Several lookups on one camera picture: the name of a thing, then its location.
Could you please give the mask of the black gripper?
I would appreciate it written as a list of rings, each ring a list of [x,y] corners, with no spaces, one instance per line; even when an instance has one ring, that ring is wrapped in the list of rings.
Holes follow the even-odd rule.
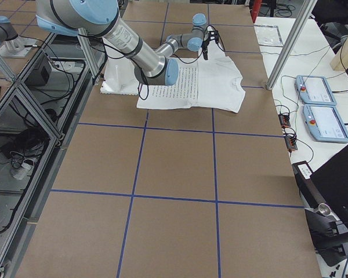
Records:
[[[204,39],[202,42],[202,50],[203,50],[203,58],[204,60],[208,60],[208,45],[209,45],[209,38]]]

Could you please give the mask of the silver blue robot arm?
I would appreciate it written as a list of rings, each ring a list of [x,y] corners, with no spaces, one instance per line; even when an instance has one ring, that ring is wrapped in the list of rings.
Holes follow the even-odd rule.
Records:
[[[119,15],[117,1],[36,1],[38,26],[55,34],[78,36],[84,28],[109,41],[136,63],[136,79],[147,85],[174,85],[176,60],[154,51]]]
[[[202,50],[204,60],[208,60],[208,45],[210,34],[207,19],[203,13],[197,13],[192,19],[193,27],[190,33],[170,35],[166,41],[155,50],[159,55],[170,57],[179,49],[188,49],[198,53]]]

